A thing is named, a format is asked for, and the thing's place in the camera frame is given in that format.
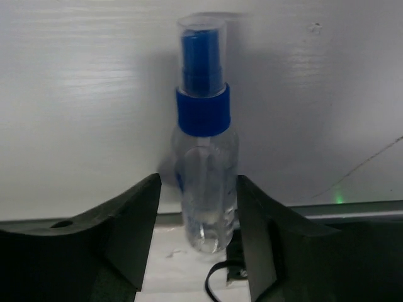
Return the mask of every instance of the white surface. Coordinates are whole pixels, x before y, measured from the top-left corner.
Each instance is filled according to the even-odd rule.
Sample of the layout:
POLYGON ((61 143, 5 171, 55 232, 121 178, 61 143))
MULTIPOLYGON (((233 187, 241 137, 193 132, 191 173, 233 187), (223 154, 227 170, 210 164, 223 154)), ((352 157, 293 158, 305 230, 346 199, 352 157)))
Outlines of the white surface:
MULTIPOLYGON (((214 294, 222 302, 249 302, 249 292, 247 288, 221 289, 214 294)), ((144 294, 138 293, 135 302, 211 302, 210 298, 203 291, 194 291, 187 293, 159 293, 144 294)))
MULTIPOLYGON (((205 255, 194 251, 186 241, 183 226, 157 227, 152 236, 141 293, 136 302, 210 301, 204 281, 211 267, 225 260, 225 254, 205 255)), ((247 281, 227 284, 227 270, 210 278, 210 287, 223 301, 247 302, 247 281)))
MULTIPOLYGON (((143 293, 180 293, 201 291, 211 267, 225 260, 225 254, 205 255, 193 250, 186 241, 183 226, 155 228, 152 236, 143 293)), ((246 288, 247 282, 227 284, 225 269, 210 278, 212 289, 246 288)))
POLYGON ((286 204, 401 199, 401 142, 348 173, 403 135, 403 1, 3 0, 0 220, 74 215, 161 170, 174 22, 229 9, 240 173, 286 204))

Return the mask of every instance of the black cable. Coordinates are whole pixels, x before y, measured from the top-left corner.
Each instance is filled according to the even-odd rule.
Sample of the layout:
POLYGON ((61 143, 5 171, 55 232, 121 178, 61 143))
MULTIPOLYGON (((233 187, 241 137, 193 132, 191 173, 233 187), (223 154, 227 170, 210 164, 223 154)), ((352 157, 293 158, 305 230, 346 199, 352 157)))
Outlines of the black cable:
MULTIPOLYGON (((214 296, 214 294, 212 293, 212 290, 211 290, 210 284, 209 284, 210 277, 217 270, 230 268, 230 267, 238 267, 240 269, 246 269, 245 263, 243 263, 243 261, 226 260, 226 261, 222 261, 222 262, 214 264, 213 267, 210 269, 210 271, 207 274, 206 280, 204 282, 204 288, 205 288, 207 295, 210 297, 210 299, 213 302, 221 302, 221 301, 216 296, 214 296)), ((265 298, 265 301, 266 301, 266 299, 273 297, 273 295, 278 293, 278 291, 280 290, 281 284, 282 284, 282 282, 280 282, 277 279, 269 288, 266 288, 266 290, 263 291, 258 296, 258 298, 255 300, 255 302, 263 301, 263 298, 265 298)))
POLYGON ((230 268, 230 267, 238 267, 240 269, 245 269, 245 263, 243 261, 238 261, 238 260, 226 260, 223 262, 219 262, 213 265, 213 267, 210 269, 210 271, 207 274, 206 281, 204 282, 204 289, 207 293, 207 295, 210 297, 210 299, 213 302, 221 302, 214 294, 212 293, 212 290, 210 289, 210 284, 209 280, 212 274, 214 274, 215 271, 219 269, 225 269, 225 268, 230 268))

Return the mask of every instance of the water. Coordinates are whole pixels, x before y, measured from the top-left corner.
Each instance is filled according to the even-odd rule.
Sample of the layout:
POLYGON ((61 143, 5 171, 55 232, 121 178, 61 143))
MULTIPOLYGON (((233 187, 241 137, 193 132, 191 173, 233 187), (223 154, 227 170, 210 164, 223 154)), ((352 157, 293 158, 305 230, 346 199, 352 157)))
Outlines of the water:
POLYGON ((227 130, 216 137, 195 138, 177 131, 173 146, 186 237, 200 252, 219 252, 234 231, 237 134, 227 130))

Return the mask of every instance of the liquid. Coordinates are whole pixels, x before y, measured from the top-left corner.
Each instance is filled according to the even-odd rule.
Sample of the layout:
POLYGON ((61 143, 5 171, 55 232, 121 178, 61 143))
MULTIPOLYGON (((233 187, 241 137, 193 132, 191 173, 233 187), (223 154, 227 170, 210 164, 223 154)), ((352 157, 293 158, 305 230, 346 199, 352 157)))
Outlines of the liquid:
POLYGON ((236 157, 209 142, 187 151, 177 161, 186 236, 196 250, 216 253, 226 248, 234 231, 236 157))

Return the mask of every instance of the scratch on wall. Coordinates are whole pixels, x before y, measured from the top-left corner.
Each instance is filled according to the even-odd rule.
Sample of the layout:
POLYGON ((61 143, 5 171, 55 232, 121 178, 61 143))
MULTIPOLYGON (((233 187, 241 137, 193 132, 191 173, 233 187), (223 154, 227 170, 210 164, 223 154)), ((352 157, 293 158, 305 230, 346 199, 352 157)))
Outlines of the scratch on wall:
POLYGON ((344 175, 342 178, 340 178, 338 181, 336 181, 334 184, 332 184, 330 187, 328 187, 326 190, 317 193, 311 197, 311 199, 314 199, 316 197, 322 196, 323 194, 329 192, 331 189, 333 189, 335 186, 340 184, 340 182, 344 181, 347 177, 351 176, 354 172, 356 172, 359 168, 363 167, 367 163, 369 163, 371 160, 373 160, 375 157, 378 155, 384 153, 386 150, 388 150, 390 147, 393 147, 396 143, 399 143, 401 140, 403 140, 403 136, 399 137, 398 139, 394 140, 392 143, 388 144, 386 147, 382 148, 379 150, 377 153, 373 154, 371 157, 367 158, 364 160, 362 163, 359 165, 356 165, 353 169, 351 169, 346 175, 344 175))

